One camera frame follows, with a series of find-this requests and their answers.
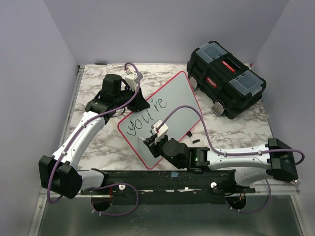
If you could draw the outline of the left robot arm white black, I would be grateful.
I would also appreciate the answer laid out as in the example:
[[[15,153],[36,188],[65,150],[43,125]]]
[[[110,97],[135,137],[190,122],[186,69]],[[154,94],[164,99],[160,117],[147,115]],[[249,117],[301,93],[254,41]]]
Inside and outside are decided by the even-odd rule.
[[[68,139],[52,156],[39,160],[41,186],[68,199],[74,198],[81,190],[92,188],[98,194],[109,189],[105,173],[90,170],[79,173],[76,169],[80,159],[95,135],[103,129],[119,109],[134,113],[150,107],[139,87],[143,75],[130,72],[124,78],[107,74],[101,90],[87,103],[83,116]]]

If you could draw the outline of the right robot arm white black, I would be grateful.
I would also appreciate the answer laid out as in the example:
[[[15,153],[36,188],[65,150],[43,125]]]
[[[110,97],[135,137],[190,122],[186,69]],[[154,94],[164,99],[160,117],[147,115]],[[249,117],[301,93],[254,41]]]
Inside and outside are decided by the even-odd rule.
[[[188,147],[167,136],[157,140],[153,135],[143,143],[154,157],[163,157],[177,169],[195,174],[241,168],[226,181],[227,189],[233,193],[263,179],[286,182],[298,179],[294,149],[276,138],[269,138],[265,145],[252,147],[250,152],[243,148],[215,151],[209,147]]]

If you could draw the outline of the pink-framed whiteboard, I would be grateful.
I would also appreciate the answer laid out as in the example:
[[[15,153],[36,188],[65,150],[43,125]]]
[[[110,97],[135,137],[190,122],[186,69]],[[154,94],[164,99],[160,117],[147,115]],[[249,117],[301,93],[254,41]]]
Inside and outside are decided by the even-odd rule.
[[[195,108],[198,113],[202,112],[184,71],[178,72],[146,101],[150,104],[150,108],[127,115],[118,123],[118,130],[146,169],[151,170],[161,161],[161,157],[154,158],[138,137],[152,136],[151,126],[159,119],[164,120],[179,106],[188,105]],[[200,117],[195,111],[181,108],[165,123],[168,126],[167,135],[180,141],[199,121]]]

